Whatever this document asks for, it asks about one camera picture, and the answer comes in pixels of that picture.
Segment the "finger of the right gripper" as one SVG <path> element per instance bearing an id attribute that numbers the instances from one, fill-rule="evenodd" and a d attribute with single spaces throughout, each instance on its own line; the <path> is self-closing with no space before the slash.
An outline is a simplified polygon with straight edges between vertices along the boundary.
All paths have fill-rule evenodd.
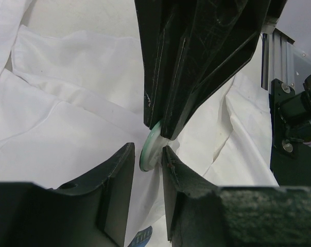
<path id="1" fill-rule="evenodd" d="M 135 1 L 144 65 L 144 124 L 152 129 L 164 115 L 180 38 L 196 1 Z"/>
<path id="2" fill-rule="evenodd" d="M 195 1 L 181 37 L 161 135 L 176 139 L 195 111 L 256 50 L 270 1 Z"/>

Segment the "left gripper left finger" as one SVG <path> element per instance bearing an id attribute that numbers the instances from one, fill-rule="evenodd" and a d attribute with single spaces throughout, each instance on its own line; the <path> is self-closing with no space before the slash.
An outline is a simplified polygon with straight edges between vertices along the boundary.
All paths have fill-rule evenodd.
<path id="1" fill-rule="evenodd" d="M 0 246 L 123 246 L 134 162 L 120 149 L 57 189 L 0 182 Z"/>

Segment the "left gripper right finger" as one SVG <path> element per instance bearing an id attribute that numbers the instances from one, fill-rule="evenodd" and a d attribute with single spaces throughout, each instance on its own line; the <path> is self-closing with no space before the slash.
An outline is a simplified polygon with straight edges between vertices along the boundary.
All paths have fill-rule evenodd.
<path id="1" fill-rule="evenodd" d="M 218 187 L 162 151 L 172 246 L 311 246 L 311 187 Z"/>

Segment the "colourful painted round brooch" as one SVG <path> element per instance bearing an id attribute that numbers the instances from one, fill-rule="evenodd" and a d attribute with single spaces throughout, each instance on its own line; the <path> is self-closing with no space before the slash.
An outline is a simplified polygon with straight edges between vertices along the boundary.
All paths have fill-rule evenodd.
<path id="1" fill-rule="evenodd" d="M 160 120 L 151 129 L 143 145 L 140 155 L 140 170 L 143 172 L 151 171 L 159 163 L 163 147 L 171 143 L 167 138 L 161 136 L 162 121 Z"/>

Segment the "white garment shirt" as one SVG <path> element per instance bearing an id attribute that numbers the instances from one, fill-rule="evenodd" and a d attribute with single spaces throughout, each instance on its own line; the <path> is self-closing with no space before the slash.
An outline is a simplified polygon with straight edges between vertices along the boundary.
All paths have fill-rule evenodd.
<path id="1" fill-rule="evenodd" d="M 0 182 L 57 189 L 118 150 L 133 149 L 127 246 L 142 228 L 165 216 L 162 152 L 153 170 L 140 170 L 141 151 L 151 131 L 144 124 L 140 38 L 79 31 L 47 39 L 21 24 L 29 5 L 0 1 Z M 230 79 L 254 89 L 240 69 Z M 220 104 L 217 91 L 207 100 Z M 167 146 L 218 187 L 277 186 L 269 166 L 269 118 L 260 127 L 252 118 L 256 108 L 238 99 L 235 89 L 228 91 L 226 101 L 233 133 L 218 159 L 205 160 L 214 152 L 217 115 L 212 112 L 200 113 L 193 129 L 197 140 L 184 144 L 181 155 L 176 150 L 183 130 Z M 195 158 L 195 165 L 183 161 L 183 155 Z"/>

